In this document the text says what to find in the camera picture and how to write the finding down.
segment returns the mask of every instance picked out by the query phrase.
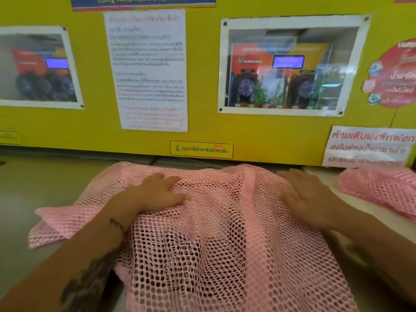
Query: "yellow wall panel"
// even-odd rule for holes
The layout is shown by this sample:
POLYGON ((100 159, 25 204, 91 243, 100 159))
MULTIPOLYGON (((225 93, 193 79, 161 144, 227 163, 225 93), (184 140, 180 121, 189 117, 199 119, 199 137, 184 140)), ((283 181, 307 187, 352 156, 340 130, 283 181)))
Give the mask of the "yellow wall panel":
POLYGON ((216 8, 186 9, 189 132, 171 133, 121 129, 102 13, 75 13, 70 0, 2 0, 0 26, 67 27, 85 110, 0 106, 0 131, 17 131, 23 146, 169 156, 170 141, 195 141, 231 144, 234 160, 320 165, 332 125, 388 127, 393 120, 394 109, 367 105, 361 92, 371 62, 415 36, 416 6, 393 2, 218 0, 216 8), (345 117, 217 113, 222 18, 329 14, 372 15, 345 117))

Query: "forearm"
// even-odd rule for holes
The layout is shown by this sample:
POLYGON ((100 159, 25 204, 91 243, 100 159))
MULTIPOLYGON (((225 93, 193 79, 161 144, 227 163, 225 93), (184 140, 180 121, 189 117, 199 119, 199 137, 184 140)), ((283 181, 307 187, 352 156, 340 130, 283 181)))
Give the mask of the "forearm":
POLYGON ((350 238, 416 303, 416 245, 374 216, 351 206, 337 231, 350 238))
POLYGON ((95 311, 135 214, 103 210, 11 289, 1 311, 95 311))

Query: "warning sticker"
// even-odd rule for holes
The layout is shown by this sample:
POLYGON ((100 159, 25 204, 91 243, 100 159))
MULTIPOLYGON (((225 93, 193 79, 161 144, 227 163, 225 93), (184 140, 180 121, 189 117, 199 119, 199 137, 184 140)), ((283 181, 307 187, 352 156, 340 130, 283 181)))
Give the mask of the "warning sticker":
POLYGON ((0 144, 20 145, 19 133, 14 131, 0 131, 0 144))
POLYGON ((171 155, 232 159, 234 146, 224 143, 171 141, 171 155))

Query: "tattoo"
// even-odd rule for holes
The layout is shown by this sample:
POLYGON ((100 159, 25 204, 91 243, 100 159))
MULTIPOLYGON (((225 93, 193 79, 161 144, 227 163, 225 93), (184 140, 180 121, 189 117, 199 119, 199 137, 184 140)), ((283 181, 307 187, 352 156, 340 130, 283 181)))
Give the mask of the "tattoo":
POLYGON ((124 229, 122 224, 120 222, 118 222, 116 219, 111 218, 110 223, 114 224, 116 227, 118 227, 123 232, 123 235, 126 234, 126 229, 124 229))
POLYGON ((92 260, 89 267, 81 271, 80 277, 70 280, 60 297, 64 312, 90 312, 97 309, 118 254, 119 249, 115 249, 92 260))

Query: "pink mesh laundry bag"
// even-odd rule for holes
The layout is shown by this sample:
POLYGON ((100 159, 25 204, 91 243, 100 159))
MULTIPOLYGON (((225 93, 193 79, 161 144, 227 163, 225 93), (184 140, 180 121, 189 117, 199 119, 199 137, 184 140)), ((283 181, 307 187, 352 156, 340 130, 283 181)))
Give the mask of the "pink mesh laundry bag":
POLYGON ((408 168, 346 169, 338 177, 338 187, 416 221, 416 174, 408 168))
POLYGON ((140 215, 116 267, 129 311, 358 312, 320 231, 276 199, 286 180, 260 167, 184 171, 117 163, 74 206, 40 208, 30 247, 68 239, 128 184, 179 175, 184 205, 140 215))

